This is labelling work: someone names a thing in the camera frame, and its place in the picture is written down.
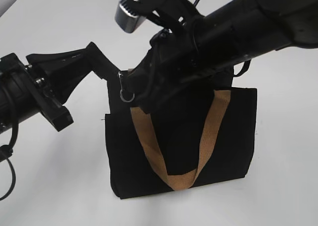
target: metal clip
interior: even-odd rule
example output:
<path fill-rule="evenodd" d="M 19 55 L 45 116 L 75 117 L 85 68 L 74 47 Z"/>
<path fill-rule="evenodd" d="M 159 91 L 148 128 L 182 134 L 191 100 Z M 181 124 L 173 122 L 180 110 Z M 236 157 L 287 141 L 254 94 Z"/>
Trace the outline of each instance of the metal clip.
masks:
<path fill-rule="evenodd" d="M 119 71 L 118 72 L 118 77 L 119 77 L 119 82 L 120 82 L 120 93 L 119 93 L 119 96 L 120 96 L 120 99 L 124 102 L 124 103 L 131 103 L 132 101 L 134 101 L 135 99 L 135 94 L 133 93 L 133 96 L 130 100 L 127 100 L 124 98 L 123 96 L 123 92 L 124 92 L 124 88 L 123 88 L 123 83 L 122 83 L 122 79 L 123 79 L 123 74 Z"/>

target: tan handle strap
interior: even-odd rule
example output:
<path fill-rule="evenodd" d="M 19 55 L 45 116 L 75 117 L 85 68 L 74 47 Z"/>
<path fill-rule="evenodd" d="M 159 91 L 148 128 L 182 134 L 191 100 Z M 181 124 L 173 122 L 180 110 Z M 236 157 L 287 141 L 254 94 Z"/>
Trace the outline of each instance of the tan handle strap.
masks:
<path fill-rule="evenodd" d="M 231 100 L 231 91 L 220 90 L 214 93 L 200 141 L 198 168 L 184 175 L 168 175 L 150 114 L 145 114 L 140 108 L 131 108 L 135 129 L 150 166 L 173 190 L 190 188 L 213 153 L 220 125 Z"/>

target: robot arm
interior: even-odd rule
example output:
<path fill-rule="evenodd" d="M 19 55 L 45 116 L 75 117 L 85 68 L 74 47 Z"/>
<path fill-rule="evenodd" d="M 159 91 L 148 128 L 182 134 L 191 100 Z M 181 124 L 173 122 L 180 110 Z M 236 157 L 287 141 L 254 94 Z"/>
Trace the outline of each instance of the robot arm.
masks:
<path fill-rule="evenodd" d="M 122 12 L 119 6 L 116 20 L 124 30 L 134 30 L 149 15 L 153 20 L 153 11 L 161 14 L 154 23 L 172 30 L 154 36 L 144 61 L 124 77 L 127 90 L 146 113 L 160 108 L 192 81 L 228 66 L 291 46 L 318 48 L 318 0 L 234 0 L 206 17 L 181 4 L 184 0 L 163 0 L 148 14 L 139 11 L 138 2 L 121 2 L 127 10 Z M 128 11 L 135 13 L 134 21 L 125 16 Z M 184 21 L 176 28 L 181 16 Z"/>

